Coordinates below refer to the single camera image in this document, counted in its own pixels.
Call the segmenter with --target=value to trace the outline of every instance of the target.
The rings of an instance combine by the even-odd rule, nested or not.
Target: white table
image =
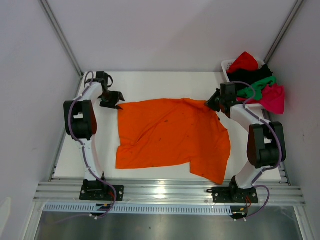
[[[108,72],[114,80],[111,91],[120,91],[127,102],[139,102],[151,99],[191,98],[208,100],[224,82],[220,72]],[[96,149],[106,178],[118,179],[170,179],[205,180],[190,173],[189,163],[143,169],[116,169],[116,152],[120,145],[118,134],[118,113],[114,109],[99,106],[96,101],[94,113],[98,130]],[[252,109],[262,116],[261,109]],[[218,116],[228,129],[231,153],[224,179],[230,180],[247,162],[248,133],[237,122],[219,112]],[[54,173],[55,178],[83,178],[84,164],[74,140],[66,135]],[[278,169],[267,171],[260,181],[280,181]]]

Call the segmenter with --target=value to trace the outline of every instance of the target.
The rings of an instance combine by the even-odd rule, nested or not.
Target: black cloth
[[[260,69],[256,71],[248,71],[244,69],[239,69],[233,73],[228,73],[228,78],[230,82],[245,82],[247,84],[254,84],[262,79],[271,77],[273,72],[268,68],[268,65],[263,65]],[[236,90],[245,89],[247,86],[244,84],[237,83],[235,85]]]

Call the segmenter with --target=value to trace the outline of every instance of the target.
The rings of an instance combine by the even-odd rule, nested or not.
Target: fabric
[[[253,56],[245,51],[234,61],[226,73],[232,74],[239,69],[255,71],[258,70],[258,63]]]
[[[273,72],[270,71],[268,65],[265,64],[259,70],[256,71],[247,71],[244,69],[239,69],[234,73],[228,74],[228,78],[230,82],[240,81],[252,85],[262,79],[271,77],[272,74]],[[242,90],[246,88],[244,84],[239,83],[237,83],[235,86],[237,90]]]
[[[237,98],[238,101],[245,101],[246,98]],[[248,104],[261,104],[267,111],[274,114],[284,114],[285,112],[285,87],[273,84],[267,85],[262,90],[262,99],[259,101],[250,100]]]
[[[262,90],[267,85],[272,86],[275,83],[276,83],[276,78],[274,76],[270,76],[252,84],[251,87],[253,87],[253,89],[255,90],[254,100],[259,101],[260,99],[262,99]],[[251,98],[254,95],[254,91],[251,89],[251,87],[246,87],[238,91],[237,96],[246,98],[246,99]]]
[[[190,162],[192,174],[223,183],[231,151],[229,134],[205,101],[155,99],[120,106],[117,169]]]

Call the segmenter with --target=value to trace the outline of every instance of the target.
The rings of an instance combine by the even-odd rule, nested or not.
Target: green cloth
[[[256,81],[251,86],[255,90],[255,97],[254,100],[259,101],[262,99],[262,90],[267,86],[272,86],[276,83],[276,78],[274,76],[270,76],[267,78],[264,78],[260,81]],[[244,89],[241,89],[237,92],[238,97],[249,99],[254,95],[254,91],[252,91],[251,87],[246,87]]]

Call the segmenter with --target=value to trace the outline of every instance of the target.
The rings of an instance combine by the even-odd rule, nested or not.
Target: pile of clothes
[[[259,68],[256,59],[244,52],[227,70],[230,82],[245,82],[255,90],[254,99],[248,104],[261,104],[267,111],[283,114],[285,111],[285,88],[277,84],[277,79],[268,65]],[[253,90],[240,83],[236,83],[237,100],[245,101],[254,95]]]

